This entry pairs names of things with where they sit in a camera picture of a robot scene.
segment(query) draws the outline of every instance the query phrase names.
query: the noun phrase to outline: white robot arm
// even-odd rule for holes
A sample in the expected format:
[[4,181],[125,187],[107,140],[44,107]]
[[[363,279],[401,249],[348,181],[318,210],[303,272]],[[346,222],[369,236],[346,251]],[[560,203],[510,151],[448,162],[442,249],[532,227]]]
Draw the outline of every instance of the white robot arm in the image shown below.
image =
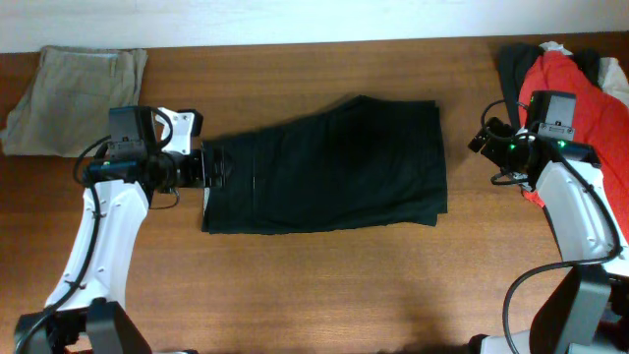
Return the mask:
[[[485,338],[481,353],[617,353],[629,346],[629,248],[607,201],[599,158],[593,147],[571,142],[576,96],[536,91],[525,126],[517,133],[485,116],[469,148],[499,168],[494,185],[519,185],[537,192],[562,262],[521,275],[503,306],[505,336]],[[500,177],[509,181],[498,181]],[[546,270],[570,267],[562,283],[538,311],[530,331],[511,335],[508,309],[515,289]],[[604,327],[622,327],[610,334]]]
[[[164,125],[160,142],[153,113]],[[86,168],[83,219],[72,253],[44,311],[20,318],[16,352],[64,353],[85,332],[96,354],[151,353],[124,312],[129,265],[153,192],[175,193],[179,201],[176,188],[205,187],[203,154],[192,149],[201,122],[194,110],[110,111],[111,142]]]

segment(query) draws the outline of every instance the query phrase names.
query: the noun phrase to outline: beige pants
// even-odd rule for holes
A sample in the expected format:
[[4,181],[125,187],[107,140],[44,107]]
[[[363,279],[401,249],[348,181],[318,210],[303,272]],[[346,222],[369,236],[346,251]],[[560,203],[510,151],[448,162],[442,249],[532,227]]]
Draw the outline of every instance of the beige pants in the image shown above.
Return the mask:
[[109,134],[109,108],[138,104],[146,51],[45,47],[0,133],[5,154],[78,156]]

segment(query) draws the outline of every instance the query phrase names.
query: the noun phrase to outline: folded pants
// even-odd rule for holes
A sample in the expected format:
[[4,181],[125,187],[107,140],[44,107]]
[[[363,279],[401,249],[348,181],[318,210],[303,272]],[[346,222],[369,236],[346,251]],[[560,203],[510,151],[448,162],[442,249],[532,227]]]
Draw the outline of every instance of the folded pants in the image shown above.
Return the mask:
[[204,142],[231,167],[209,191],[202,230],[281,234],[415,222],[447,212],[433,101],[358,96],[329,112]]
[[138,104],[146,52],[44,47],[0,134],[7,155],[78,156],[109,134],[109,108]]

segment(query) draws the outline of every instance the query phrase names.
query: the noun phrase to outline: fabric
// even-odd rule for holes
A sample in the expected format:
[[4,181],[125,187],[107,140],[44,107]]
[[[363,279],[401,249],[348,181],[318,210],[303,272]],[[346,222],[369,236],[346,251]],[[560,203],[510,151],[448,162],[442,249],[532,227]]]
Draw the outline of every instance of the fabric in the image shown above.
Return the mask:
[[564,48],[563,44],[559,44],[556,41],[542,43],[540,44],[540,47],[543,49],[543,51],[556,50],[564,55],[572,55],[572,52],[570,50]]
[[531,66],[543,54],[537,45],[516,43],[505,45],[498,53],[498,73],[511,127],[520,129],[518,105],[520,88]]
[[599,86],[599,68],[600,68],[600,55],[594,49],[584,49],[572,56],[572,61],[577,64],[577,67],[586,76],[590,84],[597,89]]
[[2,132],[7,155],[78,156],[109,134],[109,108],[138,104],[146,52],[44,47]]
[[[525,43],[515,43],[505,45],[500,48],[498,54],[498,74],[500,75],[500,85],[502,95],[505,99],[509,122],[516,130],[520,129],[520,117],[516,100],[520,95],[520,89],[529,72],[544,51],[567,52],[563,45],[556,42],[542,43],[541,45],[531,45]],[[570,57],[577,63],[579,70],[585,73],[590,83],[599,86],[600,56],[592,49],[582,50]]]
[[326,113],[204,142],[233,163],[211,189],[210,233],[282,234],[395,222],[436,225],[447,212],[438,108],[433,101],[358,96]]
[[[533,91],[551,89],[576,94],[573,120],[574,141],[593,146],[602,164],[603,184],[609,204],[625,237],[629,235],[629,110],[618,99],[602,92],[586,78],[575,62],[549,51],[526,75],[520,100],[528,101]],[[524,125],[527,112],[519,108]]]
[[601,58],[599,84],[603,92],[629,107],[629,83],[616,58]]

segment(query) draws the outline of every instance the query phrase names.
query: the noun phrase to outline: garment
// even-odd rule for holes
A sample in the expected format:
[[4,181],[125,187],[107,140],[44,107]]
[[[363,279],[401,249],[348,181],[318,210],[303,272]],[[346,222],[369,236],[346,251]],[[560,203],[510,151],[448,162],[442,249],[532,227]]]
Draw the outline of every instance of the garment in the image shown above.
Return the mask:
[[0,134],[3,152],[78,156],[109,134],[109,108],[138,104],[146,52],[44,47]]
[[502,95],[505,99],[511,127],[520,128],[517,99],[531,66],[543,54],[543,49],[536,45],[515,43],[505,45],[498,53],[498,74]]
[[601,58],[599,84],[603,92],[629,107],[629,83],[616,58]]
[[323,114],[204,142],[203,149],[210,161],[223,151],[232,165],[225,186],[209,192],[202,230],[210,233],[436,225],[447,212],[433,101],[358,96]]
[[561,54],[563,55],[572,55],[572,52],[566,48],[563,47],[563,44],[559,44],[556,41],[548,41],[548,42],[544,42],[542,44],[540,44],[540,48],[543,49],[544,51],[548,51],[548,50],[556,50],[558,52],[561,52]]
[[[547,52],[531,67],[519,98],[528,101],[533,91],[541,89],[576,94],[574,141],[596,149],[607,199],[623,234],[629,236],[629,154],[626,153],[629,110],[621,101],[593,86],[570,58],[556,51]],[[526,110],[519,108],[519,115],[524,125]]]
[[[540,46],[515,43],[500,48],[498,54],[500,85],[510,124],[516,130],[520,129],[516,100],[520,95],[520,89],[529,69],[543,55],[545,50],[570,53],[563,48],[563,45],[556,42],[547,42]],[[577,63],[579,70],[586,75],[590,83],[597,87],[599,85],[599,54],[593,49],[586,49],[577,52],[570,58]]]

